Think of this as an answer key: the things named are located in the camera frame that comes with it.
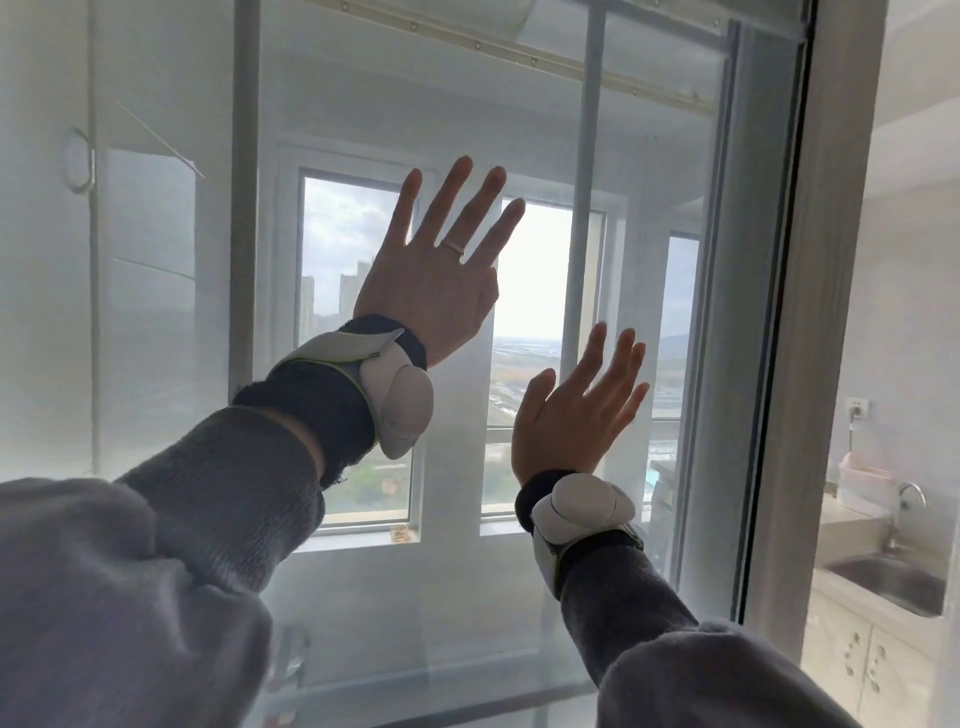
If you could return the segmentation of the glass sliding door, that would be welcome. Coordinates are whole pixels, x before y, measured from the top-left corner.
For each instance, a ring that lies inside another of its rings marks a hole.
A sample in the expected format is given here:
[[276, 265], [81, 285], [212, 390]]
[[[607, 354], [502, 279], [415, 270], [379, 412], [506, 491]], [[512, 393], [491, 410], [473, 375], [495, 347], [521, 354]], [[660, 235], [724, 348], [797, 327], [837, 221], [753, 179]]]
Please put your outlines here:
[[[573, 188], [569, 266], [594, 192], [700, 221], [675, 460], [654, 486], [654, 567], [699, 617], [739, 621], [758, 470], [805, 0], [263, 0], [257, 363], [272, 355], [269, 250], [283, 143]], [[267, 591], [279, 666], [256, 728], [592, 724], [594, 688], [529, 537], [391, 543], [316, 532]]]

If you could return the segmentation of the white wrist tracker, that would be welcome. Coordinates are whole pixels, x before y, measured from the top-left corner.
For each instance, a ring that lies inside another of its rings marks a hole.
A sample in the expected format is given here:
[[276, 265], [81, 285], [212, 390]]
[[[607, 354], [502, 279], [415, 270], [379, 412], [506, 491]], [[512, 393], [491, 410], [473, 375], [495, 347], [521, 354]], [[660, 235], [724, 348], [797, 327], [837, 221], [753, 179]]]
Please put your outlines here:
[[434, 411], [431, 378], [402, 346], [410, 336], [404, 327], [380, 333], [319, 334], [280, 359], [269, 374], [289, 364], [307, 363], [345, 375], [366, 401], [375, 443], [384, 457], [402, 459], [425, 433]]
[[625, 491], [593, 474], [572, 469], [542, 471], [521, 488], [514, 510], [532, 536], [535, 562], [557, 601], [571, 564], [583, 553], [606, 545], [644, 549], [633, 527], [635, 504]]

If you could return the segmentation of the person's left hand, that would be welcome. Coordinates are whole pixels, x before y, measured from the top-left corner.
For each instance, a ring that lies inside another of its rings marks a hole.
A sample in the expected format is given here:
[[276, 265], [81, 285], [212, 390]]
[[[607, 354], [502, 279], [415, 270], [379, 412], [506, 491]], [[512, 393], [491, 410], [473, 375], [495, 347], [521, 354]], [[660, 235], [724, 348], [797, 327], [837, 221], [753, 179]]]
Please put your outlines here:
[[[455, 221], [441, 236], [473, 169], [468, 155], [454, 162], [411, 240], [386, 240], [386, 233], [353, 310], [355, 319], [381, 316], [402, 325], [424, 346], [429, 367], [473, 339], [499, 297], [498, 258], [493, 263], [469, 263], [471, 253], [460, 256], [450, 249], [449, 231]], [[507, 245], [522, 220], [524, 200], [512, 200], [504, 212]]]

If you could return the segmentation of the person's right forearm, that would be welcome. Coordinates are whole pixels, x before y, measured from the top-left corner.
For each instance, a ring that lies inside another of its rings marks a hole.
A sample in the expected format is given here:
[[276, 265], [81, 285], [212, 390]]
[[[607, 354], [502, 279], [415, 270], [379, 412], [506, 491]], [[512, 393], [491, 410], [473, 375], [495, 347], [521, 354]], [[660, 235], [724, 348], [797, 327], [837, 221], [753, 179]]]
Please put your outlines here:
[[858, 728], [768, 642], [698, 620], [644, 549], [600, 545], [558, 600], [597, 688], [597, 728]]

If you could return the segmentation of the chrome faucet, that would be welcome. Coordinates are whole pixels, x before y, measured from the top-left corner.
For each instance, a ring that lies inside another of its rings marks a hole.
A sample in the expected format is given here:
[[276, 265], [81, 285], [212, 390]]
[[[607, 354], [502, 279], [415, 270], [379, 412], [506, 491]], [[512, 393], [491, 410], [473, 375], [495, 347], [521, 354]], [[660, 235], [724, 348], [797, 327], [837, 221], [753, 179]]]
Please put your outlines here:
[[895, 491], [895, 505], [881, 543], [881, 553], [892, 556], [917, 551], [915, 540], [906, 536], [904, 527], [906, 513], [916, 506], [921, 512], [928, 509], [929, 502], [925, 491], [914, 482], [902, 482]]

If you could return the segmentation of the white container with pink lid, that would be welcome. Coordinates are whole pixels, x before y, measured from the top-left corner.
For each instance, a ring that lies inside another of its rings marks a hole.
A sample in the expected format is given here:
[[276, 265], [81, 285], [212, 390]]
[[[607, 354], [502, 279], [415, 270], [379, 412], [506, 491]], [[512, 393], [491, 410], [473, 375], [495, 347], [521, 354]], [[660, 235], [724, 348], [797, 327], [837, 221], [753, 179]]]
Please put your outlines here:
[[853, 450], [838, 465], [836, 498], [857, 513], [873, 518], [886, 518], [896, 506], [895, 481], [885, 469], [870, 467]]

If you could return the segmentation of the person's left forearm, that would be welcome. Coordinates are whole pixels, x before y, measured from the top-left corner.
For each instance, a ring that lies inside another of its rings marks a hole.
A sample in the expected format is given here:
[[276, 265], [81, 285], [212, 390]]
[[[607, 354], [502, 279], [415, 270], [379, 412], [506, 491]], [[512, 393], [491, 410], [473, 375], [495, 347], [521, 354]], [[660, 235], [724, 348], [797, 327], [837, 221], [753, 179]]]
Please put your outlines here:
[[261, 593], [378, 442], [426, 348], [364, 316], [115, 481], [0, 482], [0, 728], [241, 728], [269, 672]]

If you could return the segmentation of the stainless steel sink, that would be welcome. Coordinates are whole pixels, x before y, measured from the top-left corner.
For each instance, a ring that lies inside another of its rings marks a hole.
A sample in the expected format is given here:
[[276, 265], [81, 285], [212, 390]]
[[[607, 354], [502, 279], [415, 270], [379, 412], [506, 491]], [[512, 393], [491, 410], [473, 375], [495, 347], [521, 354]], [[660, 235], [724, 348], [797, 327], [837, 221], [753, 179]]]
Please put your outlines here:
[[837, 560], [824, 568], [916, 616], [943, 614], [946, 581], [918, 565], [888, 554], [870, 554]]

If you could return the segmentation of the white kitchen cabinet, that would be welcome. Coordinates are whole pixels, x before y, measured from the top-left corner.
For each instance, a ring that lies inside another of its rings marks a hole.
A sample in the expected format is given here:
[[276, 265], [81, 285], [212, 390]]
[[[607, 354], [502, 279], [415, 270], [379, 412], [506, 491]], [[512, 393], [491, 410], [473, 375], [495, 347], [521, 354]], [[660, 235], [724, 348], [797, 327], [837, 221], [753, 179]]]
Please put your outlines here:
[[890, 516], [865, 516], [822, 498], [800, 666], [861, 728], [930, 728], [939, 671], [949, 557], [915, 540], [894, 558], [942, 577], [942, 615], [910, 613], [826, 571], [826, 564], [882, 554]]

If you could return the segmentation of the beige door frame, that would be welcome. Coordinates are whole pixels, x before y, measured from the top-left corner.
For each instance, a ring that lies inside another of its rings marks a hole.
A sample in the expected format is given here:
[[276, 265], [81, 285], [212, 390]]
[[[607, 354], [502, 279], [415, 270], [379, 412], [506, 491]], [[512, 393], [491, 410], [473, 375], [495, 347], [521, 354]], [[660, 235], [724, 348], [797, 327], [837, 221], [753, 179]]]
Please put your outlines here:
[[798, 664], [889, 0], [813, 0], [793, 100], [742, 624]]

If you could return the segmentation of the white framed window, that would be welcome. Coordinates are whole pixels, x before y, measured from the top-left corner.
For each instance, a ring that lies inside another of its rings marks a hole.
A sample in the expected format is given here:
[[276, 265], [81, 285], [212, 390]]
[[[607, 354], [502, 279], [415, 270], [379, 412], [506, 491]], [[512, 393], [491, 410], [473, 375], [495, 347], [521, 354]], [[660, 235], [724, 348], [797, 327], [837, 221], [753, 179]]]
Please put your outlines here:
[[[268, 334], [278, 358], [354, 314], [411, 162], [294, 143], [280, 144], [276, 160]], [[651, 389], [597, 474], [630, 492], [647, 528], [654, 488], [678, 452], [700, 221], [675, 210], [646, 219], [626, 195], [594, 192], [585, 262], [571, 269], [572, 186], [512, 173], [471, 246], [516, 198], [525, 214], [496, 262], [498, 300], [479, 333], [432, 370], [429, 429], [401, 459], [375, 446], [349, 467], [327, 492], [322, 535], [407, 525], [414, 540], [435, 531], [437, 541], [458, 541], [453, 523], [461, 521], [483, 536], [517, 531], [514, 422], [529, 381], [548, 368], [561, 372], [567, 301], [578, 292], [574, 359], [600, 321], [606, 361], [621, 330], [633, 327], [646, 341], [639, 379]]]

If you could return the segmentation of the person's right hand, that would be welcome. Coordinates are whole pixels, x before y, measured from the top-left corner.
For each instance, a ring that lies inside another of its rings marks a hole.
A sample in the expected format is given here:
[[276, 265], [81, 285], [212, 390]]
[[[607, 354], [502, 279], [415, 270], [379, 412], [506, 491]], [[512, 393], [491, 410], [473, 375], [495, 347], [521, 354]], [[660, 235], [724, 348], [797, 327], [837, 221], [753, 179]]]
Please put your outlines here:
[[510, 442], [512, 472], [520, 486], [548, 470], [591, 474], [618, 439], [616, 416], [639, 382], [646, 346], [635, 337], [631, 371], [613, 397], [589, 397], [592, 385], [605, 373], [607, 325], [599, 322], [588, 334], [582, 357], [563, 381], [557, 381], [539, 418], [517, 435], [516, 419]]

